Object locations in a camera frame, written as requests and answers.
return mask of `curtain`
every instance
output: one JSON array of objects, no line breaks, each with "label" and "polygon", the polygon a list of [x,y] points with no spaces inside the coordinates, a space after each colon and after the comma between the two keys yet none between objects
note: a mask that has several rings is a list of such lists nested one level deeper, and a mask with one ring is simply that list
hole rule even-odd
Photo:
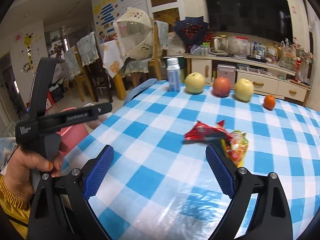
[{"label": "curtain", "polygon": [[314,65],[311,72],[311,92],[306,106],[320,112],[320,20],[312,6],[307,2],[309,30],[313,35]]}]

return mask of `blue textured gripper pad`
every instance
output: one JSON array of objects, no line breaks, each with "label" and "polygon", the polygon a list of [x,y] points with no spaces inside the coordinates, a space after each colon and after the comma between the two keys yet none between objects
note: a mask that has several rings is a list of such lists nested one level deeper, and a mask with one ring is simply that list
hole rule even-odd
[{"label": "blue textured gripper pad", "polygon": [[106,176],[114,157],[114,151],[109,146],[96,165],[92,168],[84,182],[84,198],[88,201],[90,197],[95,196],[104,177]]},{"label": "blue textured gripper pad", "polygon": [[205,149],[205,156],[214,176],[216,177],[223,194],[228,195],[232,199],[235,195],[233,177],[225,167],[219,156],[211,145]]}]

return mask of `giraffe wall sticker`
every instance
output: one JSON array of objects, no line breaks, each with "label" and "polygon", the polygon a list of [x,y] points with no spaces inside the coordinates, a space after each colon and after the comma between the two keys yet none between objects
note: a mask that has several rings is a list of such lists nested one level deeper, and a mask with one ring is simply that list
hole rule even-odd
[{"label": "giraffe wall sticker", "polygon": [[27,47],[27,52],[28,52],[28,63],[24,65],[23,70],[25,72],[28,72],[28,70],[34,70],[34,65],[33,65],[33,60],[32,60],[32,55],[31,55],[31,49],[32,49],[32,38],[33,38],[33,33],[29,35],[28,33],[24,37],[24,45]]}]

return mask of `yellow jacket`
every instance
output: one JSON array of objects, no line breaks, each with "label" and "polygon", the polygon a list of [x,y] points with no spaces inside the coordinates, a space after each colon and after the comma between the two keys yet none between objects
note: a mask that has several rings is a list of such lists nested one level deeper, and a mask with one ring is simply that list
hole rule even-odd
[{"label": "yellow jacket", "polygon": [[[13,195],[4,185],[3,176],[0,174],[0,206],[3,211],[11,217],[28,224],[30,217],[30,204],[26,203],[15,195]],[[28,228],[10,221],[15,229],[22,235],[24,239],[27,238]]]}]

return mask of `bottle cap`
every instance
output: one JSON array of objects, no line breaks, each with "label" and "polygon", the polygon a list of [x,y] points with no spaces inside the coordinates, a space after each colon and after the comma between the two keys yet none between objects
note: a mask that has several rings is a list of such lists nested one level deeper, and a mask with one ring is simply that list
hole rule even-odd
[{"label": "bottle cap", "polygon": [[179,64],[179,60],[176,57],[172,57],[172,58],[167,59],[167,64],[168,64],[168,66],[177,65],[177,64]]}]

